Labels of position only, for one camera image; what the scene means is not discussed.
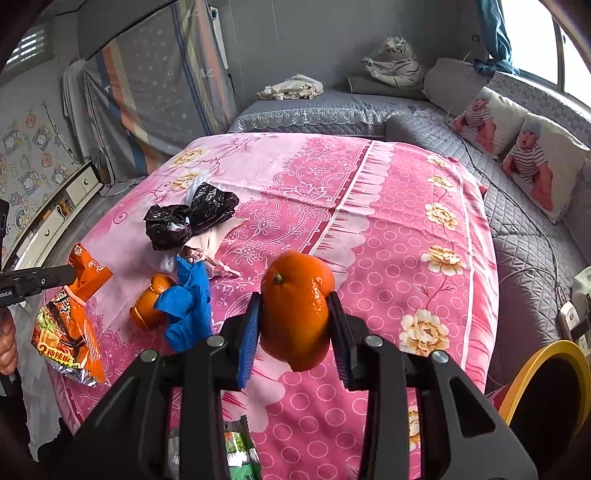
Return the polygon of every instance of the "gray wall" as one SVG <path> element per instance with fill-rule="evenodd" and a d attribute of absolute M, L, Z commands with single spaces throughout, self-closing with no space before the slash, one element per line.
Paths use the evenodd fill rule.
<path fill-rule="evenodd" d="M 79 11 L 80 55 L 168 0 L 88 0 Z M 338 85 L 386 35 L 402 35 L 422 61 L 486 56 L 475 0 L 209 0 L 219 8 L 229 70 L 241 108 L 267 85 L 303 73 Z"/>
<path fill-rule="evenodd" d="M 76 14 L 54 19 L 54 58 L 21 73 L 0 87 L 0 131 L 5 131 L 17 118 L 44 101 L 60 127 L 64 140 L 75 151 L 69 123 L 63 116 L 60 80 L 66 67 L 79 57 Z"/>
<path fill-rule="evenodd" d="M 88 0 L 78 10 L 80 57 L 88 58 L 117 33 L 170 0 Z"/>

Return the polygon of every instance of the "orange snack package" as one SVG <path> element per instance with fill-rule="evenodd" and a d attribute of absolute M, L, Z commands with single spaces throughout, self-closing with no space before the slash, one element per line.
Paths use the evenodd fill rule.
<path fill-rule="evenodd" d="M 74 245 L 69 264 L 76 270 L 76 280 L 41 307 L 31 343 L 60 373 L 92 386 L 105 382 L 105 370 L 92 325 L 86 317 L 86 301 L 113 273 L 92 258 L 81 244 Z"/>

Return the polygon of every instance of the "human hand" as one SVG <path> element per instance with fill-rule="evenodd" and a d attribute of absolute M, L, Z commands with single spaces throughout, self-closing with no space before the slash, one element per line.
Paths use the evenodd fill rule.
<path fill-rule="evenodd" d="M 12 375 L 17 369 L 18 353 L 17 353 L 17 339 L 15 334 L 17 332 L 12 319 L 12 313 L 7 308 L 4 312 L 0 310 L 0 315 L 3 315 L 2 322 L 0 322 L 0 373 L 4 375 Z"/>

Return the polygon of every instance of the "power strip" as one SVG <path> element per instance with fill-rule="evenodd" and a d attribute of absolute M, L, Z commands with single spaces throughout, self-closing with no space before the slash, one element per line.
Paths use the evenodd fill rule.
<path fill-rule="evenodd" d="M 574 308 L 574 305 L 569 301 L 562 305 L 559 318 L 563 334 L 568 340 L 576 343 L 579 346 L 579 348 L 583 351 L 585 358 L 587 359 L 587 363 L 591 365 L 591 348 L 587 342 L 587 334 L 579 338 L 573 338 L 572 334 L 570 333 L 573 327 L 575 327 L 580 321 L 579 315 L 577 314 L 577 310 Z"/>

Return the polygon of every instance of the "orange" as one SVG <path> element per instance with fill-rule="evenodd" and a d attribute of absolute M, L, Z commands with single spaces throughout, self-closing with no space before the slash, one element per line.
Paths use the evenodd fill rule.
<path fill-rule="evenodd" d="M 166 314 L 154 308 L 154 303 L 164 290 L 177 283 L 162 273 L 152 276 L 150 286 L 138 297 L 135 305 L 129 309 L 129 315 L 142 330 L 154 330 L 166 320 Z"/>
<path fill-rule="evenodd" d="M 324 360 L 330 345 L 325 298 L 334 289 L 335 277 L 322 260 L 293 251 L 278 257 L 261 281 L 265 352 L 294 372 Z"/>

